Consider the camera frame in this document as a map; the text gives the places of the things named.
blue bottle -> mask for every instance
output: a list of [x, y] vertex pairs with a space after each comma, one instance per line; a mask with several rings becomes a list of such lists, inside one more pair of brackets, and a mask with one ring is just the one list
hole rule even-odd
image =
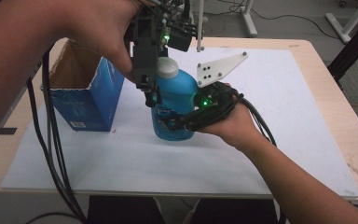
[[169, 141], [182, 141], [191, 138], [194, 133], [181, 128], [168, 130], [160, 119], [179, 114], [186, 115], [194, 110], [193, 98], [197, 93], [196, 80], [187, 72], [180, 70], [177, 62], [171, 58], [158, 58], [158, 77], [161, 104], [151, 108], [153, 128], [156, 136]]

white table surface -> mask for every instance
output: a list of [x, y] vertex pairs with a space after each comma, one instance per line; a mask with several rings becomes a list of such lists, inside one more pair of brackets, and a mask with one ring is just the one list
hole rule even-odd
[[[191, 50], [171, 50], [170, 57], [193, 77], [198, 63], [247, 51], [249, 58], [223, 81], [255, 105], [287, 156], [339, 195], [358, 197], [348, 167], [290, 51]], [[58, 117], [68, 175], [78, 192], [271, 197], [249, 160], [219, 138], [196, 133], [184, 142], [158, 139], [143, 93], [127, 81], [111, 133], [74, 132]], [[43, 109], [39, 118], [46, 120]], [[33, 123], [1, 187], [54, 189]]]

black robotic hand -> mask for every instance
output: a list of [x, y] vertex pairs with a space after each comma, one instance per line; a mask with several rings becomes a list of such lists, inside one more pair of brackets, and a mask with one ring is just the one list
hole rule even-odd
[[215, 82], [200, 88], [194, 96], [196, 110], [182, 117], [164, 118], [160, 122], [168, 130], [173, 131], [185, 127], [195, 132], [226, 119], [241, 98], [243, 94], [238, 94], [237, 90], [222, 82]]

white bottle cap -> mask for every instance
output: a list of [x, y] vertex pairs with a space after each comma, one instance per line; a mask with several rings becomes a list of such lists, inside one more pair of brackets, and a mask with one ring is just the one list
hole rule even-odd
[[173, 78], [178, 75], [179, 65], [171, 58], [158, 58], [158, 76], [162, 78]]

wooden table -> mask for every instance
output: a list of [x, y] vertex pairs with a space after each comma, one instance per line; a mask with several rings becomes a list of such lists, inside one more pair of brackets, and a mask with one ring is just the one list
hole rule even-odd
[[[56, 44], [51, 53], [51, 58], [57, 57], [63, 43], [64, 40]], [[358, 118], [310, 42], [303, 40], [204, 38], [202, 45], [206, 47], [227, 46], [247, 49], [290, 50], [358, 186]], [[34, 79], [36, 86], [41, 83], [40, 77], [40, 74], [38, 74]], [[42, 93], [36, 91], [35, 94], [40, 104]], [[6, 127], [16, 127], [18, 130], [14, 135], [0, 135], [0, 183], [16, 154], [21, 137], [31, 118], [28, 95], [24, 94], [6, 124]]]

